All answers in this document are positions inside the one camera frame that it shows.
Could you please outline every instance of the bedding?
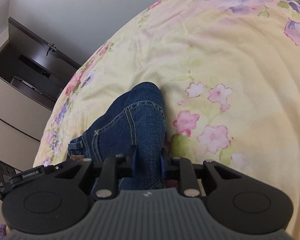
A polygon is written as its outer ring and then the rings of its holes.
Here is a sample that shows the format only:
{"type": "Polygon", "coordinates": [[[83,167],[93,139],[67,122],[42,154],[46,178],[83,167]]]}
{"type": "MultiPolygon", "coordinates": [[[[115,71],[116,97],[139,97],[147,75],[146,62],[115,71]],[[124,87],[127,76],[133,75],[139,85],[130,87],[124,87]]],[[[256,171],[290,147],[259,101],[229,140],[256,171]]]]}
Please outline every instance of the bedding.
{"type": "Polygon", "coordinates": [[[281,189],[300,239],[300,0],[157,1],[72,77],[34,167],[64,161],[70,140],[144,81],[163,93],[169,154],[281,189]]]}

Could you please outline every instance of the black device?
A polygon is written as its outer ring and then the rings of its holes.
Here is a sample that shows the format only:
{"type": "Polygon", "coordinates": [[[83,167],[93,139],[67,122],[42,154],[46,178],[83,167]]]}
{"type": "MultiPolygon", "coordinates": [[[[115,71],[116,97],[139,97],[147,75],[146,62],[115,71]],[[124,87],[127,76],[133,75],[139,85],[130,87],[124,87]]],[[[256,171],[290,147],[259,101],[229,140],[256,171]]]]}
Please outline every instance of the black device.
{"type": "Polygon", "coordinates": [[[11,229],[5,239],[291,239],[284,231],[290,198],[215,161],[192,164],[163,149],[162,178],[177,180],[178,190],[119,192],[118,179],[134,176],[136,154],[132,146],[104,162],[67,160],[12,171],[9,180],[0,162],[2,214],[11,229]]]}

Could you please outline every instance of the gray ribbed panel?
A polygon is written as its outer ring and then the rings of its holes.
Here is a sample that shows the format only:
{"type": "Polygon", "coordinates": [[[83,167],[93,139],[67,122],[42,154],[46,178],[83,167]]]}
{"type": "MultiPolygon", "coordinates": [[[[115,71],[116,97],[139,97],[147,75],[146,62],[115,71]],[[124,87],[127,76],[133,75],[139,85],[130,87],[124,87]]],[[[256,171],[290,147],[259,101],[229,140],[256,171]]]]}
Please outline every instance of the gray ribbed panel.
{"type": "Polygon", "coordinates": [[[98,201],[75,226],[51,235],[11,232],[5,240],[292,240],[283,230],[244,235],[223,227],[200,199],[180,196],[174,188],[122,191],[98,201]],[[144,193],[151,192],[149,197],[144,193]]]}

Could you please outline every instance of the metal bolt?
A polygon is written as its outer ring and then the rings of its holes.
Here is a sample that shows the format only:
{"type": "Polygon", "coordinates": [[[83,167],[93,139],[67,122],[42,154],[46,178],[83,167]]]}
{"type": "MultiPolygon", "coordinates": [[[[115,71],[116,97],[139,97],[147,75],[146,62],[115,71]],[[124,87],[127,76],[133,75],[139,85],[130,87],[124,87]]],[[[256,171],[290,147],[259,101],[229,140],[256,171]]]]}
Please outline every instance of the metal bolt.
{"type": "Polygon", "coordinates": [[[106,198],[112,195],[111,190],[109,189],[100,189],[96,192],[97,197],[106,198]]]}
{"type": "Polygon", "coordinates": [[[195,188],[188,188],[183,193],[187,197],[197,197],[200,195],[200,191],[195,188]]]}

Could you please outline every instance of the jeans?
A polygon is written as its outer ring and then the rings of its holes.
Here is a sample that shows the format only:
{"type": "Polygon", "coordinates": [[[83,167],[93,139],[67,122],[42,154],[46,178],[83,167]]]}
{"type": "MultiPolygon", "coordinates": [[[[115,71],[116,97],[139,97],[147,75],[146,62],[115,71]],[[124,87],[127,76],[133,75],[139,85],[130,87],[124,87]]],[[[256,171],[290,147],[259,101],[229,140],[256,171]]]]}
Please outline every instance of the jeans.
{"type": "Polygon", "coordinates": [[[118,97],[82,136],[71,140],[67,158],[83,155],[104,161],[110,155],[125,155],[131,145],[137,145],[135,175],[121,179],[119,190],[163,188],[160,157],[165,130],[162,94],[153,83],[143,82],[118,97]]]}

